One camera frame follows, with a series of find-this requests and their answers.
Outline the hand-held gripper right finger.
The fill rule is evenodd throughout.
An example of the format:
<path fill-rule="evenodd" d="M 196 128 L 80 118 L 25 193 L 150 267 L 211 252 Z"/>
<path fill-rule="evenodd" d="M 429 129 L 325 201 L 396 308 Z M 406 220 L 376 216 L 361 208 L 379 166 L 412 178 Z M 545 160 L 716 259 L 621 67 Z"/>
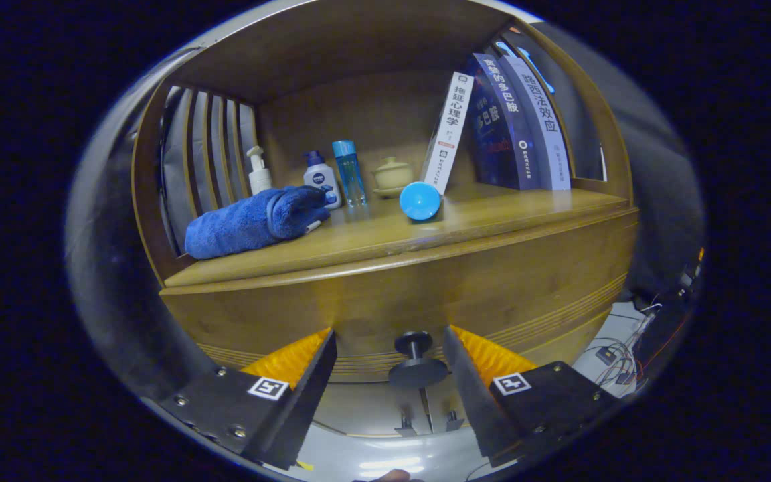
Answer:
<path fill-rule="evenodd" d="M 619 412 L 617 396 L 563 361 L 539 366 L 456 325 L 443 351 L 492 467 L 540 463 Z"/>

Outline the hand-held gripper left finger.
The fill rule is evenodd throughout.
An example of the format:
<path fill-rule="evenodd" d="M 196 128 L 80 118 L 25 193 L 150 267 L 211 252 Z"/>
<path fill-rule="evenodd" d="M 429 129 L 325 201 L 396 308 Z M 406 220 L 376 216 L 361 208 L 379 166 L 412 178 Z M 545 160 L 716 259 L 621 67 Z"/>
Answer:
<path fill-rule="evenodd" d="M 159 406 L 227 451 L 278 469 L 293 467 L 337 359 L 322 329 L 241 370 L 199 376 Z"/>

